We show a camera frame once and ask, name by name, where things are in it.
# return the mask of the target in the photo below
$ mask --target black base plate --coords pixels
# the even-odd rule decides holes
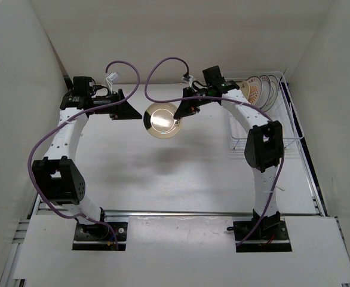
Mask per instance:
[[[111,225],[116,233],[116,239],[118,241],[118,251],[126,250],[127,240],[127,222],[107,222]],[[119,229],[123,228],[124,232],[119,233]],[[81,225],[77,223],[73,238],[73,250],[93,250],[93,251],[116,251],[115,242],[109,245],[110,235],[108,234],[104,238],[96,238],[88,233],[81,231]]]
[[[240,242],[252,229],[251,221],[235,221],[234,232],[236,243]],[[262,236],[254,232],[243,244],[236,244],[236,252],[291,252],[288,229],[285,221],[267,230]]]

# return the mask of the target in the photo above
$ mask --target black motor bracket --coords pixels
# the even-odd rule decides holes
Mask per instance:
[[[57,171],[60,177],[52,177]],[[71,159],[44,157],[33,162],[32,172],[42,193],[54,205],[78,205],[85,196],[85,180]]]
[[[69,90],[64,95],[60,109],[90,109],[110,103],[116,103],[125,99],[122,89],[119,89],[117,93],[109,91],[105,96],[94,96],[95,89],[93,83],[94,81],[91,77],[73,77],[73,89]],[[142,115],[139,114],[139,112],[136,111],[127,101],[120,103],[119,105],[88,112],[87,116],[92,114],[109,114],[112,120],[142,119]]]
[[[219,66],[210,67],[203,70],[204,81],[207,84],[206,88],[193,90],[190,87],[183,89],[183,97],[204,97],[205,99],[183,100],[174,114],[174,119],[188,117],[200,112],[200,106],[208,103],[217,102],[221,105],[221,100],[212,100],[208,97],[222,97],[223,94],[230,90],[240,87],[234,81],[226,81],[220,72]]]
[[[126,250],[128,222],[106,221],[114,230],[118,241],[118,251]],[[77,223],[73,237],[73,250],[116,251],[111,232],[104,225],[84,225]]]
[[[264,172],[271,166],[278,166],[283,152],[283,127],[279,121],[249,130],[244,155],[250,167]]]
[[[228,227],[228,231],[233,231],[236,241],[236,252],[291,252],[292,247],[289,240],[288,228],[284,220],[280,220],[280,214],[276,225],[264,230],[259,227],[243,243],[238,244],[252,230],[258,218],[252,218],[250,221],[234,221],[233,227]]]

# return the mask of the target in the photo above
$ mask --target white tabletop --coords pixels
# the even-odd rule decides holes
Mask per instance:
[[[350,283],[333,218],[286,217],[292,252],[236,253],[232,218],[130,217],[124,252],[71,250],[76,222],[35,215],[15,278],[27,287],[258,286]]]
[[[182,96],[181,84],[150,85],[156,99]],[[132,85],[121,86],[125,95]],[[142,115],[151,104],[141,85],[129,100]],[[217,103],[183,119],[171,139],[157,139],[142,120],[93,115],[83,131],[76,165],[86,193],[104,209],[251,212],[253,174],[242,153],[229,149],[226,113]],[[315,213],[296,145],[288,150],[277,188],[282,213]]]

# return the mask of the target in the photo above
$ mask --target metal frame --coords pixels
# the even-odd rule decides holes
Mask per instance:
[[[280,71],[267,71],[267,72],[253,72],[253,71],[237,72],[237,71],[229,71],[229,72],[222,72],[222,74],[227,80],[232,80],[232,81],[245,81],[248,77],[253,76],[253,75],[259,76],[259,77],[261,75],[274,75],[274,76],[276,76],[276,78],[279,79],[280,83],[283,83],[287,87],[287,82],[286,82],[285,76]],[[294,103],[293,103],[293,101],[292,101],[292,99],[290,97],[290,92],[288,91],[288,88],[287,88],[287,93],[289,95],[290,103],[288,103],[287,97],[286,97],[282,87],[280,87],[280,92],[281,92],[281,99],[283,100],[282,103],[280,103],[277,108],[274,108],[274,107],[271,108],[268,112],[272,112],[272,111],[274,111],[274,109],[277,110],[281,105],[284,105],[285,110],[287,112],[286,116],[288,117],[288,123],[291,126],[291,133],[292,133],[292,137],[291,136],[283,137],[284,146],[286,148],[290,144],[292,144],[293,142],[298,141],[299,139],[302,139],[304,137],[304,132],[303,132],[303,129],[301,128],[301,122],[300,122],[300,119],[298,117],[298,114],[296,113],[296,108],[295,108]],[[301,135],[299,135],[299,133],[297,132],[296,125],[294,124],[293,113],[296,115],[296,120],[297,120],[298,125],[300,126]],[[243,146],[245,145],[245,142],[246,142],[246,138],[245,137],[243,137],[243,138],[235,137],[232,134],[232,130],[231,129],[229,129],[228,132],[229,132],[229,136],[233,140],[233,142],[236,142],[235,147],[239,144],[239,146],[241,148],[243,148]]]
[[[256,72],[256,74],[281,74],[281,79],[283,80],[284,83],[286,83],[285,76],[282,72]],[[286,100],[286,96],[284,94],[284,90],[282,90],[283,98]],[[297,116],[296,108],[294,104],[292,103],[289,105],[290,109],[287,109],[287,112],[291,112],[292,116],[293,113],[296,115],[296,120],[298,124],[301,127],[300,120]],[[323,204],[321,202],[321,199],[318,195],[318,190],[314,184],[313,176],[311,173],[311,170],[308,165],[308,161],[306,159],[305,153],[303,151],[303,148],[301,146],[301,142],[297,141],[297,148],[299,150],[301,159],[303,161],[304,165],[304,170],[306,173],[306,178],[308,180],[308,185],[311,190],[312,198],[313,201],[316,202],[317,204],[317,209],[319,212],[319,216],[326,217]],[[45,207],[45,203],[41,201],[40,195],[36,196],[35,203],[33,205],[33,209],[31,211],[31,216],[37,215],[40,210],[48,211],[49,208]],[[128,221],[129,216],[232,216],[234,218],[249,218],[252,216],[251,213],[249,212],[238,212],[238,213],[232,213],[232,212],[174,212],[174,211],[157,211],[157,210],[106,210],[106,218],[107,217],[113,217],[114,221]],[[317,214],[282,214],[282,216],[287,216],[287,215],[293,215],[293,216],[317,216]],[[18,254],[21,250],[22,247],[22,242],[23,238],[26,234],[27,230],[27,224],[28,221],[20,221],[20,225],[16,230],[14,240],[12,243],[12,247],[8,256],[7,263],[4,268],[3,275],[1,277],[0,281],[0,287],[21,287],[21,286],[26,286],[26,281],[25,280],[14,280],[12,279],[13,277],[13,272],[14,272],[14,267],[17,264],[18,260]]]

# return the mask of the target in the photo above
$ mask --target cable connector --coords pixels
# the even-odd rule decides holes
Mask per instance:
[[[119,74],[117,72],[113,72],[113,73],[110,73],[108,76],[106,76],[106,81],[114,82],[118,78],[119,78]]]
[[[188,73],[185,73],[182,76],[182,82],[188,84],[190,87],[192,87],[193,81],[194,81],[194,77],[192,75],[189,75]]]
[[[185,74],[183,75],[182,81],[188,83],[190,77],[192,77],[192,76],[190,76],[189,73],[187,72],[187,73],[185,73]]]

